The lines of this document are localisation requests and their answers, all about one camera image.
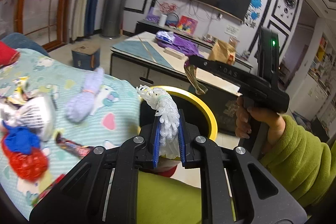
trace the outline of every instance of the drawer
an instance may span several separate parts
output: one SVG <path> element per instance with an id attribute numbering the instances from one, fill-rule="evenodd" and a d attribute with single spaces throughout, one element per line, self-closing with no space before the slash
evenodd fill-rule
<path id="1" fill-rule="evenodd" d="M 148 85 L 140 80 L 145 79 L 148 69 L 132 62 L 120 59 L 116 56 L 112 58 L 112 76 L 120 80 L 128 81 L 132 86 Z"/>
<path id="2" fill-rule="evenodd" d="M 176 79 L 164 73 L 150 69 L 148 79 L 153 82 L 152 85 L 169 85 L 183 90 L 188 90 L 190 83 Z"/>
<path id="3" fill-rule="evenodd" d="M 169 85 L 183 90 L 188 90 L 190 87 L 189 82 L 176 79 L 116 56 L 112 58 L 112 76 L 120 80 L 126 80 L 134 87 L 140 85 Z"/>

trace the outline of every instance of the blue flower wall decal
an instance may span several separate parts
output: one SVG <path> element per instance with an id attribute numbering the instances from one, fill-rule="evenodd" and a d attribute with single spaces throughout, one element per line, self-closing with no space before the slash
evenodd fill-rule
<path id="1" fill-rule="evenodd" d="M 261 0 L 251 0 L 251 6 L 253 8 L 260 8 L 261 7 Z"/>
<path id="2" fill-rule="evenodd" d="M 251 0 L 250 7 L 245 15 L 244 24 L 252 29 L 257 26 L 256 20 L 260 17 L 260 13 L 256 12 L 256 10 L 261 10 L 262 5 L 261 0 Z"/>
<path id="3" fill-rule="evenodd" d="M 256 13 L 255 11 L 251 12 L 251 18 L 252 20 L 256 20 L 259 17 L 259 13 Z"/>

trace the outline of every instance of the cardboard box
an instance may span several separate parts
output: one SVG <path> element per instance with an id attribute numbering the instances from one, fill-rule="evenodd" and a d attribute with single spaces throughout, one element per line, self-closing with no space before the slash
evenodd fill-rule
<path id="1" fill-rule="evenodd" d="M 100 65 L 100 45 L 84 41 L 72 48 L 73 66 L 78 69 L 95 70 Z"/>

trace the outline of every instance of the brown paper bag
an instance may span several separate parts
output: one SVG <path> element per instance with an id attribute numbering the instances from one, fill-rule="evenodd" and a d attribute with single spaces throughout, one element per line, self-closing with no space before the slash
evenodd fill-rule
<path id="1" fill-rule="evenodd" d="M 233 65 L 236 58 L 236 50 L 229 43 L 218 40 L 212 47 L 208 60 L 220 61 Z"/>

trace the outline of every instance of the white tissue roll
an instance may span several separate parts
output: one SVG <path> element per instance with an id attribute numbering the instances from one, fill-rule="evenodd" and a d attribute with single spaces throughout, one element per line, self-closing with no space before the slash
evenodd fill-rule
<path id="1" fill-rule="evenodd" d="M 164 25 L 166 24 L 166 20 L 167 20 L 167 15 L 162 14 L 159 20 L 159 26 L 164 27 Z"/>

